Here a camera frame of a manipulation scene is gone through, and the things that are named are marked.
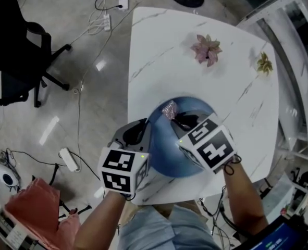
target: white cube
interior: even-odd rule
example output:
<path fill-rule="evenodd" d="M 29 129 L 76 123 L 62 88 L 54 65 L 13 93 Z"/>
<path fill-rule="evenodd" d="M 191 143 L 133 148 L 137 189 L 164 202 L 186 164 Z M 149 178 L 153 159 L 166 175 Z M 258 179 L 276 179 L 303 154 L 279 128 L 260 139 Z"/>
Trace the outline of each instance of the white cube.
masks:
<path fill-rule="evenodd" d="M 214 173 L 237 152 L 229 132 L 215 114 L 180 138 L 178 145 L 194 164 Z"/>
<path fill-rule="evenodd" d="M 148 153 L 104 147 L 98 162 L 103 187 L 133 195 L 149 170 Z"/>

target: person's left arm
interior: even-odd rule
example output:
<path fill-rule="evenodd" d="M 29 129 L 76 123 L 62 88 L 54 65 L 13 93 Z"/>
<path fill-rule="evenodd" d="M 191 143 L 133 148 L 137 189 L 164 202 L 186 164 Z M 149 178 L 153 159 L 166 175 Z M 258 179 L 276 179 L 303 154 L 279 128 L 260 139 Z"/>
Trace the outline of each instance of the person's left arm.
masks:
<path fill-rule="evenodd" d="M 125 202 L 119 193 L 109 192 L 80 227 L 75 237 L 74 250 L 108 249 Z"/>

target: succulent plant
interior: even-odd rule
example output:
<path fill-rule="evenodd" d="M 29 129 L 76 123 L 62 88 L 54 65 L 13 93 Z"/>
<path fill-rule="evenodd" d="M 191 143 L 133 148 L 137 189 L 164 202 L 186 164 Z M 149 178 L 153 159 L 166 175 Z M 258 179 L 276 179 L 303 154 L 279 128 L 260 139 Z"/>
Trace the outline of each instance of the succulent plant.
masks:
<path fill-rule="evenodd" d="M 197 35 L 198 43 L 193 44 L 191 49 L 195 51 L 195 58 L 202 63 L 207 61 L 207 67 L 218 61 L 217 54 L 222 52 L 219 41 L 212 41 L 209 35 L 206 38 L 202 35 Z"/>
<path fill-rule="evenodd" d="M 268 75 L 270 71 L 273 71 L 272 62 L 268 60 L 268 56 L 265 54 L 265 52 L 262 52 L 261 55 L 262 58 L 257 62 L 257 71 L 262 71 Z"/>

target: blue shirt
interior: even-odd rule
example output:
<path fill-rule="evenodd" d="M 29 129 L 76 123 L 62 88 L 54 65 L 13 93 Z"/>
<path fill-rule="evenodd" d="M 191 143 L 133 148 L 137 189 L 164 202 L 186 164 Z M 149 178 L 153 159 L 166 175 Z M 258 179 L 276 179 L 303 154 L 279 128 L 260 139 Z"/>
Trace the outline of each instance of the blue shirt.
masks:
<path fill-rule="evenodd" d="M 186 208 L 174 206 L 169 219 L 152 206 L 138 211 L 120 230 L 119 250 L 220 250 L 208 227 L 199 216 Z"/>

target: blue screen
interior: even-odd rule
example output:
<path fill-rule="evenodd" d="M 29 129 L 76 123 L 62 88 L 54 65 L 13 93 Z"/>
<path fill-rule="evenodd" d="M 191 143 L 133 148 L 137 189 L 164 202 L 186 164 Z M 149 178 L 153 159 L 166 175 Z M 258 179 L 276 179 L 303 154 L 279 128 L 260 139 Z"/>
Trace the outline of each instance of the blue screen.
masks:
<path fill-rule="evenodd" d="M 289 250 L 294 246 L 300 236 L 299 233 L 287 224 L 282 223 L 274 232 L 255 247 L 251 248 L 251 250 Z"/>

